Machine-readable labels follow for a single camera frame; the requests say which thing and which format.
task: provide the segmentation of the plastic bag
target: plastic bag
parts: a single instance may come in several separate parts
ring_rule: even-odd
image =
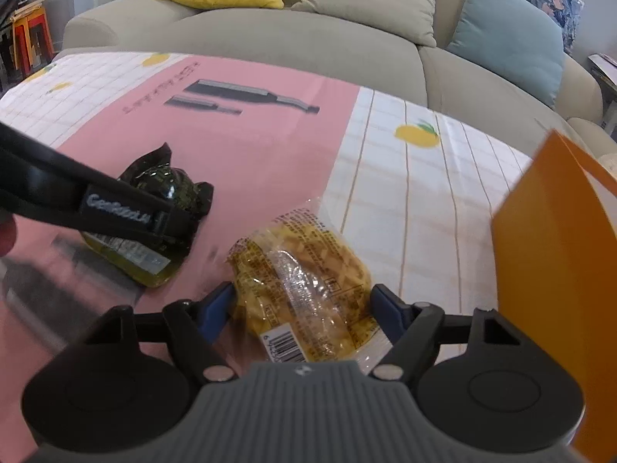
[[[167,143],[138,158],[120,176],[135,188],[166,200],[191,214],[192,233],[174,243],[143,245],[132,240],[82,233],[86,244],[110,263],[146,287],[159,287],[180,269],[189,255],[199,221],[211,208],[214,188],[207,182],[194,184],[181,169],[171,167],[172,150]]]
[[[233,318],[274,362],[341,360],[378,329],[368,270],[308,207],[238,241],[228,261],[238,295]]]

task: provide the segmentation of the gray gripper base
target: gray gripper base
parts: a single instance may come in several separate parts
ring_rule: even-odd
[[[400,383],[355,362],[259,363],[209,385],[186,417],[150,443],[80,455],[42,447],[29,463],[582,463],[565,445],[529,455],[469,448],[425,420]]]

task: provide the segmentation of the colorful stool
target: colorful stool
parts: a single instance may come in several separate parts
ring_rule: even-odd
[[[11,21],[13,23],[13,52],[15,55],[15,67],[20,68],[25,76],[30,74],[34,65],[32,53],[31,32],[34,31],[41,55],[47,63],[51,62],[54,56],[54,46],[49,32],[47,13],[42,5],[44,0],[17,9]]]

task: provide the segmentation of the orange paper bag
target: orange paper bag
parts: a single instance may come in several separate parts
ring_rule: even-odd
[[[617,181],[552,132],[492,221],[499,310],[578,381],[575,447],[617,455]]]

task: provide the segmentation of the barcode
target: barcode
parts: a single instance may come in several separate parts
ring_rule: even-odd
[[[261,339],[273,362],[306,362],[302,348],[288,323],[262,334]]]
[[[139,242],[107,235],[93,235],[91,233],[85,233],[85,235],[106,245],[127,261],[152,275],[158,275],[170,263],[168,258]]]

